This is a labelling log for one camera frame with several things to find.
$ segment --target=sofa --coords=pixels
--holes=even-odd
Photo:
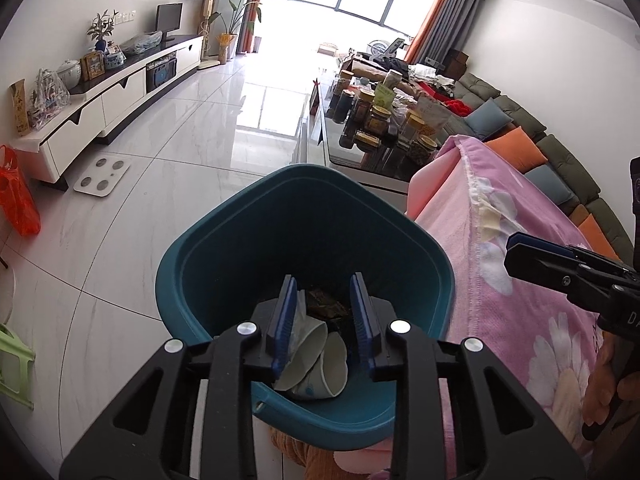
[[[593,215],[620,260],[628,265],[633,263],[633,244],[620,220],[605,200],[600,197],[600,187],[556,136],[546,132],[544,124],[507,95],[502,95],[498,89],[469,72],[466,72],[455,83],[454,97],[473,110],[479,108],[487,100],[493,99],[495,104],[513,120],[513,124],[523,129],[546,157],[553,172],[566,184],[568,190],[562,197],[563,202],[558,203],[554,200],[554,203],[565,215],[572,218],[574,223],[575,217],[580,216],[578,211],[584,210],[582,207],[577,210],[578,206],[584,206],[586,213]],[[458,117],[451,118],[440,135],[447,137],[453,134],[473,135],[472,132],[469,132],[465,121]],[[631,196],[629,197],[629,207],[631,207]]]

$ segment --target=computer monitor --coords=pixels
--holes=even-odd
[[[167,38],[166,34],[180,28],[182,4],[158,5],[156,14],[156,30],[162,30],[162,43],[170,43],[175,38]]]

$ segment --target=floral blanket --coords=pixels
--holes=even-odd
[[[525,232],[588,248],[578,229],[532,183],[482,142],[449,137],[409,186],[407,215],[447,253],[456,299],[447,340],[482,339],[524,384],[579,452],[582,399],[602,336],[595,316],[558,292],[512,279],[507,238]],[[447,466],[454,475],[453,429],[445,410]],[[389,467],[391,440],[336,452],[338,465],[370,473]]]

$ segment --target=potted plant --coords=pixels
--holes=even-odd
[[[225,47],[224,44],[227,45],[228,48],[228,58],[232,59],[236,52],[236,40],[238,39],[238,29],[242,25],[242,19],[244,18],[244,13],[248,10],[251,11],[255,9],[258,22],[262,22],[262,9],[260,8],[260,2],[247,2],[245,4],[242,3],[242,0],[239,0],[237,4],[233,3],[229,0],[229,5],[231,5],[232,13],[231,13],[231,21],[227,23],[224,17],[219,12],[214,12],[209,18],[209,25],[215,22],[218,18],[222,20],[225,24],[225,31],[223,34],[220,34],[218,37],[218,41],[220,42],[220,50],[222,51]],[[254,33],[255,22],[248,22],[247,27],[249,31]]]
[[[107,48],[107,42],[104,38],[113,34],[113,20],[116,16],[116,10],[113,9],[113,14],[109,16],[109,11],[105,10],[103,15],[96,14],[96,17],[91,23],[91,27],[86,32],[91,39],[97,41],[95,43],[95,49],[104,52]]]

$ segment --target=silver screw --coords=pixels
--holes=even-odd
[[[476,337],[470,337],[465,341],[465,348],[470,352],[479,352],[484,348],[484,344]]]
[[[184,343],[179,339],[170,339],[166,343],[164,343],[164,351],[169,352],[169,354],[175,354],[184,348]]]
[[[406,334],[411,330],[411,325],[403,319],[396,319],[391,322],[391,330],[397,334]]]
[[[239,334],[249,335],[258,330],[258,327],[251,321],[245,321],[244,323],[240,323],[236,330],[238,330]]]

